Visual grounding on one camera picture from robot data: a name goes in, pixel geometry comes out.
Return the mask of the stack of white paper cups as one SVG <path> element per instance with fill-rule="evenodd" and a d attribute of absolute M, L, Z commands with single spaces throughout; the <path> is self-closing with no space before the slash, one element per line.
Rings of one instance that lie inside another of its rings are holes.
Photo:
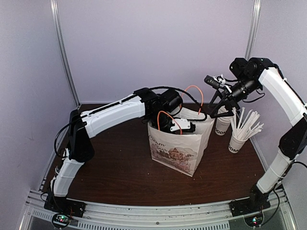
<path fill-rule="evenodd" d="M 223 136 L 231 124 L 232 116 L 223 116 L 216 119 L 215 133 Z"/>

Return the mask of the white paper takeout bag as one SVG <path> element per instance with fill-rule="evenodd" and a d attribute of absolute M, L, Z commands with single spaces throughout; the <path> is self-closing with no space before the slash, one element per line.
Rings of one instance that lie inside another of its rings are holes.
<path fill-rule="evenodd" d="M 207 116 L 203 104 L 195 101 L 196 111 L 183 106 L 181 89 L 163 86 L 163 93 L 154 99 L 154 106 L 146 106 L 148 137 L 152 159 L 188 176 L 193 176 L 207 147 L 214 119 Z M 193 133 L 158 130 L 157 117 L 163 112 L 173 120 L 187 119 L 196 125 Z"/>

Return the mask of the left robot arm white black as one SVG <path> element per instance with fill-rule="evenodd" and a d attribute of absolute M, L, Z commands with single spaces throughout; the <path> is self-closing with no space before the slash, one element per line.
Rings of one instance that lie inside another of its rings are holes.
<path fill-rule="evenodd" d="M 51 206 L 59 213 L 69 209 L 69 202 L 64 197 L 78 170 L 94 156 L 91 138 L 135 118 L 156 120 L 160 111 L 172 112 L 182 102 L 182 97 L 174 89 L 156 94 L 150 88 L 142 88 L 121 100 L 90 111 L 80 113 L 73 110 L 68 124 L 69 142 L 61 155 L 63 164 L 50 182 Z"/>

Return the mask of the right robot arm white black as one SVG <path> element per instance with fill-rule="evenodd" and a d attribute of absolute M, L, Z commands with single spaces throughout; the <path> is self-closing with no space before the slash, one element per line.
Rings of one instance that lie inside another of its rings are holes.
<path fill-rule="evenodd" d="M 233 115 L 233 109 L 240 108 L 240 101 L 252 92 L 266 88 L 281 106 L 292 126 L 281 137 L 278 153 L 270 168 L 250 190 L 246 208 L 254 212 L 265 206 L 269 193 L 283 179 L 307 145 L 307 105 L 287 82 L 278 65 L 268 58 L 252 57 L 246 60 L 237 57 L 229 69 L 237 78 L 236 84 L 232 86 L 220 83 L 211 76 L 204 79 L 205 83 L 216 89 L 210 104 L 220 98 L 210 113 L 211 118 Z"/>

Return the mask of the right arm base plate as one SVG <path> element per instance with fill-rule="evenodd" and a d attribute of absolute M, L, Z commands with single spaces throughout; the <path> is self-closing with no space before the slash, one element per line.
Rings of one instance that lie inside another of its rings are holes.
<path fill-rule="evenodd" d="M 263 209 L 270 208 L 270 202 L 265 201 L 262 204 L 252 204 L 249 198 L 241 200 L 232 200 L 229 203 L 230 211 L 233 217 L 259 212 Z"/>

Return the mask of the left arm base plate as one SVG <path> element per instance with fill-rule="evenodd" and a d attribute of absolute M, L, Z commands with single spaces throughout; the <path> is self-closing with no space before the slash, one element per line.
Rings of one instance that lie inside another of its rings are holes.
<path fill-rule="evenodd" d="M 53 195 L 51 188 L 47 190 L 47 198 L 44 209 L 65 214 L 67 216 L 82 218 L 86 204 L 84 202 L 67 199 L 66 197 L 57 197 Z"/>

